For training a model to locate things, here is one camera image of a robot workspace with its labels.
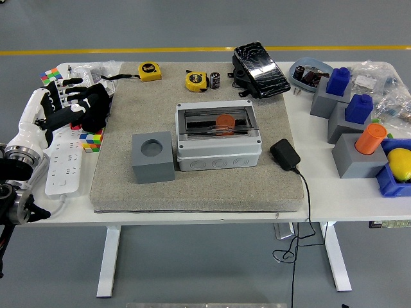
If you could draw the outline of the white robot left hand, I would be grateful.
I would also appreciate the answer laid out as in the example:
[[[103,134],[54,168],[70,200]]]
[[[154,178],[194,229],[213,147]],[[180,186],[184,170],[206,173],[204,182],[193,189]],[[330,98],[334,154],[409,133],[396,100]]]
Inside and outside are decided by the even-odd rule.
[[[81,78],[60,79],[34,90],[20,118],[19,132],[6,146],[6,155],[40,155],[50,146],[55,130],[84,116],[99,96],[90,88],[79,87],[81,82]]]

